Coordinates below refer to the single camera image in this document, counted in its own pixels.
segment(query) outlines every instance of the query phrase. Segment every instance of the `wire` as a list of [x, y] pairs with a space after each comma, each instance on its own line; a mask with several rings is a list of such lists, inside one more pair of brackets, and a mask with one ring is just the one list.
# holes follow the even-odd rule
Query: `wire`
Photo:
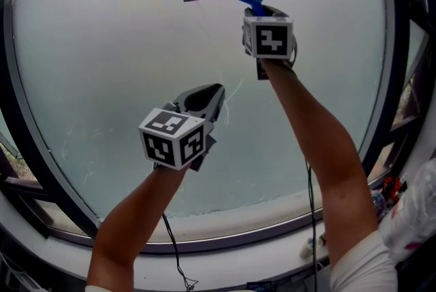
[[[153, 164], [153, 169], [156, 169], [158, 164]], [[183, 272], [182, 268], [180, 267], [180, 257], [178, 255], [178, 249], [177, 249], [177, 243], [176, 239], [174, 238], [174, 234], [172, 233], [170, 223], [168, 222], [168, 218], [166, 217], [165, 213], [162, 214], [163, 221], [165, 223], [166, 231], [168, 232], [168, 235], [170, 236], [172, 246], [174, 247], [174, 252], [176, 253], [176, 262], [177, 262], [177, 271], [178, 273], [183, 277], [183, 282], [185, 283], [186, 292], [190, 292], [194, 289], [195, 285], [198, 284], [197, 280], [193, 280], [191, 278], [187, 278], [185, 273]]]
[[313, 187], [312, 187], [312, 167], [306, 161], [306, 170], [307, 170], [307, 182], [309, 188], [309, 203], [311, 206], [311, 218], [312, 218], [312, 248], [313, 248], [313, 275], [315, 282], [315, 292], [318, 289], [318, 280], [317, 280], [317, 266], [316, 266], [316, 227], [315, 227], [315, 205], [313, 203]]

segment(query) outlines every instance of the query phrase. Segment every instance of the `black window frame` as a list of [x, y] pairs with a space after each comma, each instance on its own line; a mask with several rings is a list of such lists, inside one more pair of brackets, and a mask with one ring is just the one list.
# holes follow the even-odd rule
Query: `black window frame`
[[[403, 168], [408, 156], [418, 139], [426, 113], [429, 109], [432, 92], [430, 88], [435, 85], [436, 64], [433, 55], [432, 41], [435, 40], [435, 6], [436, 0], [394, 0], [395, 5], [395, 34], [394, 34], [394, 54], [392, 68], [390, 70], [390, 80], [386, 93], [385, 102], [381, 111], [380, 119], [377, 122], [373, 139], [369, 145], [367, 153], [362, 160], [362, 165], [367, 175], [371, 173], [382, 149], [394, 143], [385, 166], [387, 171], [372, 181], [371, 187], [380, 185], [388, 176], [396, 176]], [[2, 24], [7, 26], [8, 20], [5, 19], [4, 4], [1, 4], [0, 18]], [[426, 45], [424, 54], [419, 60], [414, 72], [414, 102], [409, 99], [406, 107], [405, 119], [392, 125], [397, 111], [397, 107], [403, 92], [404, 78], [407, 65], [407, 53], [409, 47], [409, 20], [413, 20], [418, 26], [429, 34], [429, 41]], [[1, 28], [1, 37], [7, 37], [7, 32]], [[31, 137], [31, 132], [25, 123], [25, 119], [20, 111], [20, 106], [16, 98], [12, 79], [10, 78], [7, 63], [5, 42], [0, 42], [0, 107], [3, 116], [10, 129], [11, 134], [28, 163], [35, 177], [36, 183], [26, 183], [18, 179], [18, 176], [11, 171], [2, 158], [0, 152], [0, 190], [8, 200], [16, 207], [20, 214], [27, 219], [43, 236], [53, 236], [75, 244], [85, 246], [93, 245], [93, 238], [97, 234], [95, 223], [89, 219], [77, 204], [72, 201], [65, 189], [55, 180], [51, 170], [44, 162], [36, 143]], [[413, 110], [418, 103], [419, 112]], [[66, 215], [68, 215], [88, 237], [80, 236], [55, 229], [50, 226], [50, 217], [44, 217], [44, 211], [35, 201], [40, 199], [55, 202]], [[317, 220], [322, 219], [322, 210], [315, 213]], [[311, 219], [309, 216], [301, 216], [292, 221], [275, 225], [251, 233], [216, 240], [202, 242], [180, 242], [178, 243], [179, 253], [203, 253], [212, 250], [222, 250], [236, 248], [243, 245], [255, 244], [264, 240], [270, 240], [309, 226]], [[168, 244], [147, 244], [142, 251], [145, 254], [171, 255], [174, 254], [173, 247]]]

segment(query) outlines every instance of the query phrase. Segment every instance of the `window frame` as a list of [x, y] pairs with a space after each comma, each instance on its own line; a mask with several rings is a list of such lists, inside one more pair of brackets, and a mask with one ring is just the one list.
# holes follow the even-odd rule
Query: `window frame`
[[[380, 185], [388, 176], [397, 175], [400, 172], [416, 143], [429, 108], [431, 94], [433, 92], [429, 90], [429, 88], [434, 87], [436, 78], [435, 60], [433, 57], [429, 59], [429, 56], [433, 56], [431, 40], [435, 37], [435, 2], [436, 0], [394, 0], [395, 8], [393, 12], [395, 23], [392, 55], [394, 60], [392, 60], [390, 64], [391, 67], [388, 73], [389, 80], [386, 94], [382, 97], [383, 102], [378, 112], [379, 119], [375, 122], [371, 121], [371, 123], [375, 123], [374, 131], [362, 160], [367, 175], [369, 175], [373, 169], [383, 147], [393, 142], [394, 146], [385, 162], [385, 165], [388, 166], [388, 170], [370, 183], [371, 188]], [[0, 104], [10, 132], [23, 157], [38, 179], [39, 184], [33, 184], [33, 186], [26, 185], [26, 182], [17, 180], [18, 177], [14, 177], [10, 170], [7, 171], [7, 166], [5, 166], [4, 163], [0, 163], [1, 174], [5, 175], [7, 173], [6, 177], [0, 179], [0, 190], [17, 208], [21, 215], [40, 233], [43, 233], [46, 238], [52, 236], [75, 244], [92, 246], [93, 238], [97, 234], [98, 225], [89, 215], [83, 212], [83, 207], [69, 196], [69, 193], [47, 165], [46, 159], [40, 150], [41, 146], [38, 146], [37, 142], [32, 137], [31, 129], [26, 123], [25, 115], [22, 113], [20, 102], [16, 96], [13, 79], [10, 75], [10, 66], [12, 64], [11, 61], [8, 62], [7, 58], [7, 52], [13, 49], [8, 49], [5, 45], [8, 42], [12, 44], [12, 19], [10, 13], [8, 16], [8, 10], [6, 10], [10, 7], [10, 4], [8, 5], [7, 3], [8, 0], [6, 0], [6, 4], [2, 5], [2, 9], [0, 10], [2, 23], [5, 25], [5, 28], [1, 29], [1, 35], [5, 41], [1, 42], [0, 45], [0, 87], [2, 92], [0, 95]], [[401, 93], [403, 92], [403, 84], [406, 75], [409, 47], [409, 19], [412, 19], [417, 25], [422, 27], [430, 37], [424, 53], [416, 66], [415, 76], [418, 76], [418, 78], [414, 80], [413, 83], [415, 91], [417, 92], [420, 111], [419, 114], [407, 117], [400, 123], [392, 126]], [[39, 213], [38, 207], [40, 206], [34, 199], [55, 202], [88, 237], [68, 233], [47, 225], [49, 220], [47, 220], [47, 218], [45, 218], [45, 221], [41, 219], [43, 214]], [[322, 220], [322, 209], [315, 212], [315, 218], [317, 221]], [[178, 242], [177, 246], [179, 253], [204, 253], [213, 250], [237, 248], [277, 238], [310, 224], [310, 214], [305, 214], [270, 227], [209, 240]], [[149, 243], [144, 247], [142, 253], [172, 255], [174, 254], [174, 249], [170, 242]]]

